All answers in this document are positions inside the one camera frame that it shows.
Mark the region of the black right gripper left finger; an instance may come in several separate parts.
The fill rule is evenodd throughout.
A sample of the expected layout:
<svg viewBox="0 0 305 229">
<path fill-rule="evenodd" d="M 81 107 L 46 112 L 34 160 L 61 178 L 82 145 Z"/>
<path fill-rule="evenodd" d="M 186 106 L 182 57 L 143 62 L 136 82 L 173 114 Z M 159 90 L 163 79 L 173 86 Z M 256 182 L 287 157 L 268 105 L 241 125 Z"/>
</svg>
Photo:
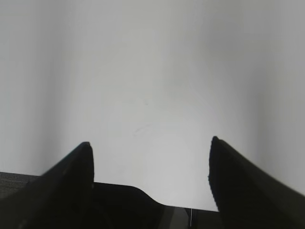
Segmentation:
<svg viewBox="0 0 305 229">
<path fill-rule="evenodd" d="M 45 174 L 0 201 L 2 229 L 79 229 L 93 189 L 93 150 L 83 142 Z"/>
</svg>

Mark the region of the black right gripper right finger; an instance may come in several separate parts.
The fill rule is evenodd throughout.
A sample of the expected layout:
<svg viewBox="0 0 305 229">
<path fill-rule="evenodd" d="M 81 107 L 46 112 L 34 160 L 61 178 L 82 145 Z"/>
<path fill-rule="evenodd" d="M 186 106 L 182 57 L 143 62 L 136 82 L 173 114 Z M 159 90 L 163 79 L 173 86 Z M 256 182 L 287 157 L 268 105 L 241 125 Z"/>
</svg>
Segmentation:
<svg viewBox="0 0 305 229">
<path fill-rule="evenodd" d="M 214 136 L 209 185 L 225 229 L 303 229 L 305 197 Z"/>
</svg>

